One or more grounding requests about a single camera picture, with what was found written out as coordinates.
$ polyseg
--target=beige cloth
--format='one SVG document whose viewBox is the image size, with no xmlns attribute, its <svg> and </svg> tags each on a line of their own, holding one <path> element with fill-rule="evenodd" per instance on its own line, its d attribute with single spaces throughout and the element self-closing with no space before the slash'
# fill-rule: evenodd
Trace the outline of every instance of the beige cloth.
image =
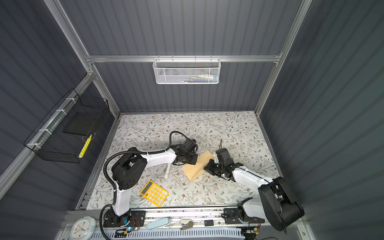
<svg viewBox="0 0 384 240">
<path fill-rule="evenodd" d="M 205 172 L 203 168 L 208 164 L 210 159 L 214 159 L 214 156 L 209 151 L 206 151 L 197 158 L 196 165 L 187 164 L 181 169 L 183 169 L 189 180 L 193 181 Z"/>
</svg>

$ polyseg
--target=white tube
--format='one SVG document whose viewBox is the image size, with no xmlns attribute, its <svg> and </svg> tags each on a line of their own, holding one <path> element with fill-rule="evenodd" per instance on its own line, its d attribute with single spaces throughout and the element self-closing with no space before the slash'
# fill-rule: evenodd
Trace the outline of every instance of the white tube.
<svg viewBox="0 0 384 240">
<path fill-rule="evenodd" d="M 166 173 L 164 174 L 164 178 L 168 178 L 169 176 L 169 171 L 170 171 L 170 163 L 167 164 L 167 170 L 166 170 Z"/>
</svg>

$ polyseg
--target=floral pattern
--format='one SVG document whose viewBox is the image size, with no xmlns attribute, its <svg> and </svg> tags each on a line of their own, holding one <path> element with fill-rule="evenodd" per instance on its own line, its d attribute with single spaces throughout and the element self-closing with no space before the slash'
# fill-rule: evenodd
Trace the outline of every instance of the floral pattern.
<svg viewBox="0 0 384 240">
<path fill-rule="evenodd" d="M 134 114 L 121 116 L 107 157 L 130 147 L 138 150 L 156 150 L 168 146 L 169 133 L 180 131 L 196 139 L 198 154 L 215 152 L 222 146 L 227 148 L 234 162 L 243 163 L 248 168 L 268 177 L 279 176 L 258 125 L 251 111 L 214 113 L 175 113 L 175 114 Z M 179 134 L 172 135 L 172 144 L 182 143 Z M 113 159 L 108 165 L 110 175 Z M 169 192 L 162 206 L 186 206 L 237 203 L 247 197 L 259 198 L 242 184 L 204 173 L 191 182 L 181 166 L 171 166 L 169 178 L 164 178 L 167 165 L 161 164 L 144 170 L 140 181 L 132 188 L 131 207 L 154 207 L 140 195 L 149 180 L 154 181 Z M 112 203 L 112 186 L 100 172 L 87 209 L 101 209 Z"/>
</svg>

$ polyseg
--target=wire basket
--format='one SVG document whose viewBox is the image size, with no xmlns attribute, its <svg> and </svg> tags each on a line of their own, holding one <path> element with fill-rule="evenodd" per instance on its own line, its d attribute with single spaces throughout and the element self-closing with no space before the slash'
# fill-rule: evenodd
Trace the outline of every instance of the wire basket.
<svg viewBox="0 0 384 240">
<path fill-rule="evenodd" d="M 109 111 L 103 98 L 76 95 L 42 131 L 36 142 L 24 145 L 47 161 L 80 163 Z"/>
<path fill-rule="evenodd" d="M 153 60 L 158 84 L 217 84 L 221 62 L 165 62 Z"/>
</svg>

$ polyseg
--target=yellow calculator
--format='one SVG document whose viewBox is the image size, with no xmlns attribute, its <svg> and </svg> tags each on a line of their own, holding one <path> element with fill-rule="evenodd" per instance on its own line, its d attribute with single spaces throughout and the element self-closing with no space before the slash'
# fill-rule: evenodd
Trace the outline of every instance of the yellow calculator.
<svg viewBox="0 0 384 240">
<path fill-rule="evenodd" d="M 152 181 L 147 183 L 140 194 L 158 207 L 161 207 L 168 197 L 168 192 Z"/>
</svg>

